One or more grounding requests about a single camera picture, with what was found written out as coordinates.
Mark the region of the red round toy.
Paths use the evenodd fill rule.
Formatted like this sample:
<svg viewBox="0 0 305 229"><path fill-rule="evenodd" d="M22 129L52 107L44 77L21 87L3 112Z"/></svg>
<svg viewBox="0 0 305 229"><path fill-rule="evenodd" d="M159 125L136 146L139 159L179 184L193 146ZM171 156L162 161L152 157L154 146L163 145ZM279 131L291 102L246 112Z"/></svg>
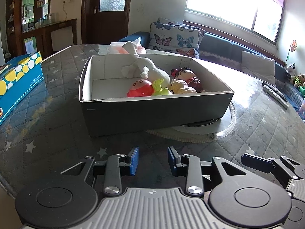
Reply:
<svg viewBox="0 0 305 229"><path fill-rule="evenodd" d="M146 97L153 94L152 83L145 79L135 81L127 93L127 97Z"/></svg>

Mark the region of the green round toy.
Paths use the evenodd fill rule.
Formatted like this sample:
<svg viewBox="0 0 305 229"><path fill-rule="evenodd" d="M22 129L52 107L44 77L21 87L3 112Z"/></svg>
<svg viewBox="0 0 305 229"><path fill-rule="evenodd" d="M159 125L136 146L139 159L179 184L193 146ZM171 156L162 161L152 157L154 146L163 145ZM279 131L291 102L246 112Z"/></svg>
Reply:
<svg viewBox="0 0 305 229"><path fill-rule="evenodd" d="M163 88L162 83L164 82L164 79L157 79L153 81L152 87L153 87L153 96L159 96L159 95L173 95L172 92L169 91L167 87Z"/></svg>

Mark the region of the tan peanut toy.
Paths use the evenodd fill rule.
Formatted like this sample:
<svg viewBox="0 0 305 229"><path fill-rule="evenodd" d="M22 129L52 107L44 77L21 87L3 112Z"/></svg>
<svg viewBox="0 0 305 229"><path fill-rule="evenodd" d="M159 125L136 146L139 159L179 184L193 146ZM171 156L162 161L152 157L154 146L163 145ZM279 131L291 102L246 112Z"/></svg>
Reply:
<svg viewBox="0 0 305 229"><path fill-rule="evenodd" d="M188 86L186 81L180 79L173 79L169 85L169 90L173 94L192 94L197 93L197 91Z"/></svg>

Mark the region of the white plush toy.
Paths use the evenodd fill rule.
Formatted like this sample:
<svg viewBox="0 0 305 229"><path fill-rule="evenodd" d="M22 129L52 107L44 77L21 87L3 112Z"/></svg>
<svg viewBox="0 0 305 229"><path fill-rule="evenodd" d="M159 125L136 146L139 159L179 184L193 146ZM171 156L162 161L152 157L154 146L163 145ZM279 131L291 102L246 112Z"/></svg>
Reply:
<svg viewBox="0 0 305 229"><path fill-rule="evenodd" d="M153 81L163 78L164 82L161 84L162 87L165 88L170 85L170 76L164 70L157 68L151 59L140 57L138 54L130 55L133 57L134 62L130 66L121 68L121 73L124 77L132 79L135 71L139 69L142 79L153 83Z"/></svg>

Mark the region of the round induction cooker plate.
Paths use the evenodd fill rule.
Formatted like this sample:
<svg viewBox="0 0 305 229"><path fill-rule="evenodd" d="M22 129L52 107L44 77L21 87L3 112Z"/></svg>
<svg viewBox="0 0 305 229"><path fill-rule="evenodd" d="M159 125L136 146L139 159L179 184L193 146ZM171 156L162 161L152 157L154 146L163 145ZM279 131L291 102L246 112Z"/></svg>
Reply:
<svg viewBox="0 0 305 229"><path fill-rule="evenodd" d="M231 102L224 116L215 121L200 123L199 125L181 125L162 129L147 130L147 133L165 139L172 139L185 143L208 143L221 139L234 131L236 125L236 109Z"/></svg>

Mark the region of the grey cardboard box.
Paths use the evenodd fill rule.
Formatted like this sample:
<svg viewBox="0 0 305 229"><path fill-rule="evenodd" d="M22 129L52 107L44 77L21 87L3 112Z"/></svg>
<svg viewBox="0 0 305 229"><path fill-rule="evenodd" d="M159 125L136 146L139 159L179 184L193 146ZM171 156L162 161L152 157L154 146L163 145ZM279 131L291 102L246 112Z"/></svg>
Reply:
<svg viewBox="0 0 305 229"><path fill-rule="evenodd" d="M79 84L79 101L91 137L186 125L225 114L234 91L204 66L205 61L177 54L146 57L166 72L190 68L205 92L129 98L127 93L140 79L140 71L127 79L121 68L131 65L133 58L128 54L91 56Z"/></svg>

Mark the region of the clear plastic toy bin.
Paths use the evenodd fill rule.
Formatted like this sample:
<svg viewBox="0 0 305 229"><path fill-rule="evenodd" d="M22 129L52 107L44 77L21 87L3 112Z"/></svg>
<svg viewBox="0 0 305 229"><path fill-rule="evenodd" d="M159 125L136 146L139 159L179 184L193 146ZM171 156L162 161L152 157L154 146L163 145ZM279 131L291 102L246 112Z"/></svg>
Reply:
<svg viewBox="0 0 305 229"><path fill-rule="evenodd" d="M305 98L303 99L303 102L299 108L299 115L303 120L305 120Z"/></svg>

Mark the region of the grey remote control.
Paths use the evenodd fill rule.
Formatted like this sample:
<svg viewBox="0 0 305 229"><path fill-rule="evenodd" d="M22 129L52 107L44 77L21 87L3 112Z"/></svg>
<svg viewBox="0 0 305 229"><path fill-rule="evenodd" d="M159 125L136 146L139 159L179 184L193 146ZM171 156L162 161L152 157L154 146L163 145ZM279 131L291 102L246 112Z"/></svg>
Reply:
<svg viewBox="0 0 305 229"><path fill-rule="evenodd" d="M284 108L288 108L289 104L283 100L276 92L274 92L271 88L269 88L267 85L263 86L263 90L270 94L277 102L279 102Z"/></svg>

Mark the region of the black remote control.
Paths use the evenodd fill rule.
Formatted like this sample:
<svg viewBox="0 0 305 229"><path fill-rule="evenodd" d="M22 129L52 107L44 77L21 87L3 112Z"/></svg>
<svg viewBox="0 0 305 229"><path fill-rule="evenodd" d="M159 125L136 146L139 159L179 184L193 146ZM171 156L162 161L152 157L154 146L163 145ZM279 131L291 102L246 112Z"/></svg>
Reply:
<svg viewBox="0 0 305 229"><path fill-rule="evenodd" d="M285 102L288 102L288 100L286 99L286 97L272 84L268 83L268 82L263 82L262 86L268 86L271 90L273 90L275 93L277 93Z"/></svg>

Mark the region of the red-haired doll toy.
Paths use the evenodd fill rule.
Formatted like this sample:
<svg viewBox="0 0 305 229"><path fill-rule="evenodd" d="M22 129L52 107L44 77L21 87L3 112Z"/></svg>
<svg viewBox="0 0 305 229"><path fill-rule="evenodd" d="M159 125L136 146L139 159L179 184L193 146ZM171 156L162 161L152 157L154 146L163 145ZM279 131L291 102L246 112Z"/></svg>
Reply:
<svg viewBox="0 0 305 229"><path fill-rule="evenodd" d="M173 79L180 79L186 81L188 86L193 87L197 91L197 93L205 92L200 79L190 68L184 67L180 69L172 69L171 76L173 77Z"/></svg>

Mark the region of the stuffed animals pile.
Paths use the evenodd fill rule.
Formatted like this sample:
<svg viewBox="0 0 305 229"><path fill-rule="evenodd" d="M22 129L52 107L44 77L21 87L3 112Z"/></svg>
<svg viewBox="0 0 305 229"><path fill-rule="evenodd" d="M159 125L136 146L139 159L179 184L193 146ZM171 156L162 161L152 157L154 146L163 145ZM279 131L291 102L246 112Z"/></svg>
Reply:
<svg viewBox="0 0 305 229"><path fill-rule="evenodd" d="M299 74L298 76L296 76L294 70L295 70L295 63L289 64L286 67L287 79L294 86L294 88L296 88L304 97L304 82L305 82L304 74Z"/></svg>

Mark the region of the blue sofa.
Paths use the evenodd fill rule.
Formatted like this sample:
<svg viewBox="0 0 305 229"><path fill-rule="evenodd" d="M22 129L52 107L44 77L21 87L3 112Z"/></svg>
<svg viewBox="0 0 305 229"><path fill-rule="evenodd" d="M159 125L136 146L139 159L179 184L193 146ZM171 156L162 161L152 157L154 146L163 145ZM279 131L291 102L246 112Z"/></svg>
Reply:
<svg viewBox="0 0 305 229"><path fill-rule="evenodd" d="M211 33L206 33L204 35L198 50L200 59L238 71L241 71L243 51L257 55L260 54L242 44ZM286 68L280 65L277 60L275 61L274 66L276 88L286 97L288 102L291 103L296 110L299 110L303 102L302 94L288 81Z"/></svg>

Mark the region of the grey cushion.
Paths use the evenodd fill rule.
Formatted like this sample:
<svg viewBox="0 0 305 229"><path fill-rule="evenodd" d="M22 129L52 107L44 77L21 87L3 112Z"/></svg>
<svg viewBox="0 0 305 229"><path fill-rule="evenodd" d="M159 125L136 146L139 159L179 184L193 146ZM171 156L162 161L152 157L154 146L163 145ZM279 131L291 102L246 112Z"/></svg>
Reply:
<svg viewBox="0 0 305 229"><path fill-rule="evenodd" d="M272 58L242 51L241 71L275 85L275 60Z"/></svg>

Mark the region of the pink tissue pack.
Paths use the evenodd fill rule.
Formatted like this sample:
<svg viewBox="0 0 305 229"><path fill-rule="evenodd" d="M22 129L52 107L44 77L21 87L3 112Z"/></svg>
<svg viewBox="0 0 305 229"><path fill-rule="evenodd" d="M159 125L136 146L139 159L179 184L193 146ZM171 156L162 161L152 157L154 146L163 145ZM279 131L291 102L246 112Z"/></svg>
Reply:
<svg viewBox="0 0 305 229"><path fill-rule="evenodd" d="M145 48L137 41L112 42L107 54L146 54Z"/></svg>

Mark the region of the butterfly pattern pillow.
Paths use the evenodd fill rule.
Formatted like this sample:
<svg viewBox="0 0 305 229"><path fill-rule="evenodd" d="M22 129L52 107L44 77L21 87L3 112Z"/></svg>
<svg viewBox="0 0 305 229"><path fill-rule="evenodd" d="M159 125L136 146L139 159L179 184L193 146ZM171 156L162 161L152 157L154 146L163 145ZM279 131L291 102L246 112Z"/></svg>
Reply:
<svg viewBox="0 0 305 229"><path fill-rule="evenodd" d="M199 27L158 20L150 25L148 48L199 58L199 46L204 35L205 31Z"/></svg>

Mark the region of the flower pinwheel toy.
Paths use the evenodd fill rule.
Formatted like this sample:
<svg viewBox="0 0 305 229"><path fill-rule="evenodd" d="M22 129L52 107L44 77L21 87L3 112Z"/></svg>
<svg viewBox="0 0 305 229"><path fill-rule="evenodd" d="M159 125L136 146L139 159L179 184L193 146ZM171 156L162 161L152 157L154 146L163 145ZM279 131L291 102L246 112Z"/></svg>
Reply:
<svg viewBox="0 0 305 229"><path fill-rule="evenodd" d="M287 65L287 61L290 59L290 54L294 51L296 51L297 49L297 41L296 40L293 40L291 43L290 43L290 48L288 50L288 54L286 56L286 61L285 61L285 65Z"/></svg>

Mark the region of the blue yellow tissue box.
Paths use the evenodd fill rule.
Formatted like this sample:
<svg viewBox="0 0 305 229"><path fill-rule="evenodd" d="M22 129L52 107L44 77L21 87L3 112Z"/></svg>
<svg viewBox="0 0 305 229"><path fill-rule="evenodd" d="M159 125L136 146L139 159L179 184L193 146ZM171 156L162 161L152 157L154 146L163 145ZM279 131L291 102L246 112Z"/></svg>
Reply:
<svg viewBox="0 0 305 229"><path fill-rule="evenodd" d="M14 57L1 73L1 119L3 123L19 102L43 80L40 52Z"/></svg>

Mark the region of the dark wooden door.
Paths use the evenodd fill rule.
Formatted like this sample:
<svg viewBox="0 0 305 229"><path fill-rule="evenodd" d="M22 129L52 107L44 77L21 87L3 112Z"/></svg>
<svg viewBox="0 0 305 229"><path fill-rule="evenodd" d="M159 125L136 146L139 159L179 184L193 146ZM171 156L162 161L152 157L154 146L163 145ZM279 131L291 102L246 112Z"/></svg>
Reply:
<svg viewBox="0 0 305 229"><path fill-rule="evenodd" d="M110 44L128 34L131 0L82 0L84 44Z"/></svg>

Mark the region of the dark wooden cabinet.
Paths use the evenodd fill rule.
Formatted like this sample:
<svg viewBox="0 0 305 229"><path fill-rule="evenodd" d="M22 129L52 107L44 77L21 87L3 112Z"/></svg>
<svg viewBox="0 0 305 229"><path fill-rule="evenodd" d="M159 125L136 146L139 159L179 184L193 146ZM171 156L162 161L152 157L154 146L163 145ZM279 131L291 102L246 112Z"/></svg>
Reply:
<svg viewBox="0 0 305 229"><path fill-rule="evenodd" d="M72 0L4 0L5 55L16 57L30 50L43 57L77 44L77 18L67 15ZM59 3L65 14L60 18L53 8Z"/></svg>

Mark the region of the window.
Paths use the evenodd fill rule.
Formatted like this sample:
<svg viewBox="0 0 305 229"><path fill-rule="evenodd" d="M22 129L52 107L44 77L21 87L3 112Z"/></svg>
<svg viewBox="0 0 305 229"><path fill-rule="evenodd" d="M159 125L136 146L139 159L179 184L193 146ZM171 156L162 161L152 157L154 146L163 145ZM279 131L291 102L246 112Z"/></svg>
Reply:
<svg viewBox="0 0 305 229"><path fill-rule="evenodd" d="M285 0L187 0L186 10L239 26L275 44Z"/></svg>

